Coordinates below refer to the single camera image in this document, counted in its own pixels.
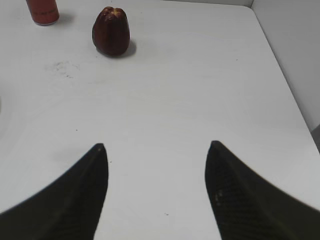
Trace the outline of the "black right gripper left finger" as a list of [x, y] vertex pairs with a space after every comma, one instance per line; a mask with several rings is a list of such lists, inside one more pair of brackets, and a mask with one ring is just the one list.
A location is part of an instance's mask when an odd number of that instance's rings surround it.
[[108, 189], [105, 146], [95, 144], [50, 185], [0, 214], [2, 240], [92, 240]]

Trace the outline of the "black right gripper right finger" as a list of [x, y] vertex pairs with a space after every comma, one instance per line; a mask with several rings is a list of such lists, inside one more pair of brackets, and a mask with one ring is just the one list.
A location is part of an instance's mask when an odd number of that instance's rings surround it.
[[319, 210], [248, 167], [220, 141], [211, 142], [205, 186], [223, 240], [318, 240]]

